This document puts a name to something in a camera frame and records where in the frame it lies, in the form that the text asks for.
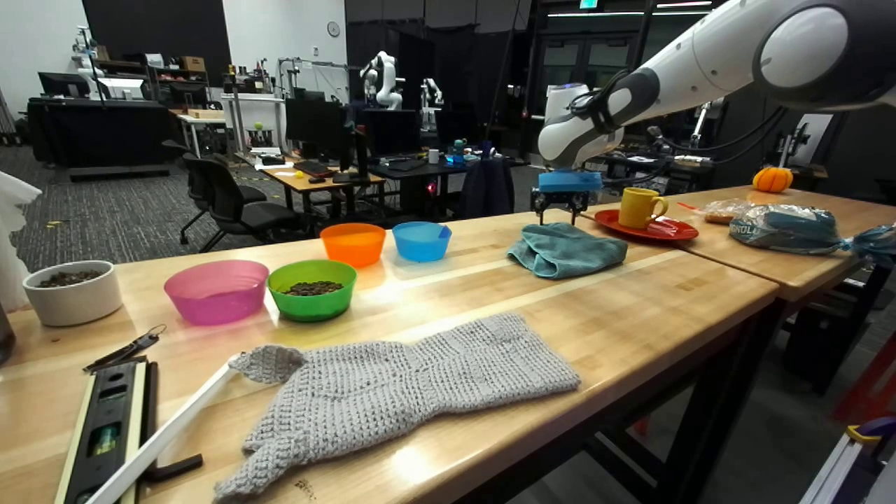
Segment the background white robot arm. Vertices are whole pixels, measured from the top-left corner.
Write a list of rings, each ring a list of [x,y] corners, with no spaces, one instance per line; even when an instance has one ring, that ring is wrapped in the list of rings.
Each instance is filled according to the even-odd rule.
[[[378,51],[362,71],[362,93],[382,109],[400,109],[404,93],[399,89],[399,58]]]

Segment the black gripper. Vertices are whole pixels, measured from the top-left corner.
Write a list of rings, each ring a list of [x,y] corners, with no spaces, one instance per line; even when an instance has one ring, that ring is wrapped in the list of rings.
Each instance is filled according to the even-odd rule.
[[[589,208],[589,193],[543,193],[540,188],[533,188],[530,211],[537,216],[537,225],[546,225],[543,212],[548,208],[569,211],[569,225],[574,228],[579,212]]]

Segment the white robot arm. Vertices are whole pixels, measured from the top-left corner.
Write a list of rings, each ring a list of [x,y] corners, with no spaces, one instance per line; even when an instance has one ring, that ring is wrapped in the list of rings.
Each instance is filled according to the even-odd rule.
[[[749,88],[806,113],[894,103],[896,0],[726,0],[635,71],[576,95],[540,128],[537,155],[579,167],[613,152],[631,123]]]

